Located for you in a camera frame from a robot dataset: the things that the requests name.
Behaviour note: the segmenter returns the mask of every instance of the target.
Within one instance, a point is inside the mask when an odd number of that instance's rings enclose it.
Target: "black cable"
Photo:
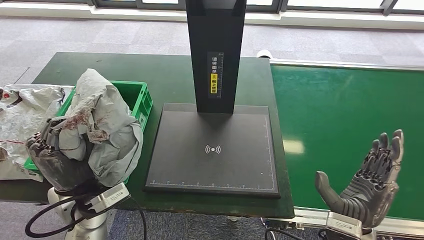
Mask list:
[[[139,203],[136,201],[134,197],[131,197],[132,201],[137,205],[138,212],[141,215],[141,219],[143,221],[143,240],[147,240],[147,225],[146,225],[146,217],[145,214],[142,211],[142,208],[140,207]]]
[[[70,209],[70,218],[75,221],[75,212],[77,211],[77,204],[75,203]]]
[[[303,238],[298,237],[296,235],[293,235],[293,234],[291,234],[289,232],[286,232],[286,231],[283,231],[283,230],[280,230],[280,229],[275,229],[275,228],[268,228],[265,231],[265,240],[268,240],[268,233],[269,232],[276,232],[276,233],[284,234],[284,235],[289,236],[289,237],[291,237],[293,239],[296,239],[296,240],[304,240]]]
[[[262,222],[262,225],[267,229],[268,226],[267,226],[267,224],[265,223],[265,221],[262,217],[260,218],[260,221]],[[273,232],[271,232],[271,235],[272,235],[272,239],[276,240],[276,235]]]
[[[75,225],[77,225],[77,224],[79,224],[80,222],[82,222],[83,220],[84,220],[84,217],[81,217],[80,219],[78,219],[78,220],[76,220],[76,221],[74,221],[74,222],[72,222],[71,224],[69,224],[69,225],[66,225],[66,226],[64,226],[64,227],[62,227],[62,228],[60,228],[60,229],[57,229],[57,230],[54,230],[54,231],[49,231],[49,232],[44,232],[44,233],[36,233],[36,232],[32,232],[31,231],[31,226],[33,225],[33,223],[39,218],[39,217],[41,217],[43,214],[45,214],[45,213],[47,213],[48,211],[50,211],[50,210],[52,210],[52,209],[54,209],[54,208],[56,208],[56,207],[58,207],[58,206],[60,206],[60,205],[62,205],[62,204],[66,204],[66,203],[69,203],[69,202],[72,202],[72,201],[75,201],[75,200],[79,200],[79,199],[83,199],[83,198],[86,198],[87,197],[87,195],[80,195],[80,196],[73,196],[73,197],[70,197],[70,198],[67,198],[67,199],[64,199],[64,200],[62,200],[62,201],[58,201],[58,202],[56,202],[56,203],[54,203],[54,204],[52,204],[52,205],[50,205],[50,206],[48,206],[48,207],[46,207],[46,208],[44,208],[43,210],[41,210],[39,213],[37,213],[37,214],[35,214],[29,221],[28,221],[28,223],[26,224],[26,226],[25,226],[25,233],[26,233],[26,235],[28,236],[28,237],[31,237],[31,238],[35,238],[35,239],[38,239],[38,238],[46,238],[46,237],[50,237],[50,236],[53,236],[53,235],[56,235],[56,234],[59,234],[59,233],[61,233],[61,232],[63,232],[63,231],[66,231],[66,230],[68,230],[68,229],[70,229],[70,228],[73,228]]]

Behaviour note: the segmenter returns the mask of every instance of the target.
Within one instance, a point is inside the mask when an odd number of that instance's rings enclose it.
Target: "crumpled plastic bag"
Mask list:
[[[86,134],[94,144],[88,164],[101,184],[113,187],[130,176],[141,155],[143,132],[113,84],[87,69],[76,83],[66,116],[59,134],[59,149],[65,156],[84,159]]]
[[[24,168],[25,141],[62,106],[73,86],[21,84],[0,87],[0,180],[43,178]]]

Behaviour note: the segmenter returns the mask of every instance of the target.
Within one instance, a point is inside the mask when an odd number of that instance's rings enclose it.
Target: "green crate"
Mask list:
[[[152,97],[150,96],[147,83],[140,81],[110,81],[119,91],[123,100],[132,110],[131,116],[135,117],[141,125],[141,130],[144,132],[149,119],[150,111],[152,110]],[[62,107],[57,111],[56,116],[64,116],[71,105],[72,98],[75,94],[75,88],[70,92],[69,97],[63,103]],[[40,173],[33,160],[29,157],[24,168]]]

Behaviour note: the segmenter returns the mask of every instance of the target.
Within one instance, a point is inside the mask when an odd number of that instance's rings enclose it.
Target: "wireless symbol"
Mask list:
[[[215,152],[217,154],[220,154],[221,153],[221,146],[218,145],[216,147],[211,147],[209,145],[206,145],[206,147],[204,148],[204,152],[206,154],[209,154],[210,152]]]

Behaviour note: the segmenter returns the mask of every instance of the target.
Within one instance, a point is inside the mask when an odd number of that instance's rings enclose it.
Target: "yellow warning sticker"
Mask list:
[[[210,74],[210,93],[217,94],[217,84],[218,84],[218,74],[211,73]]]

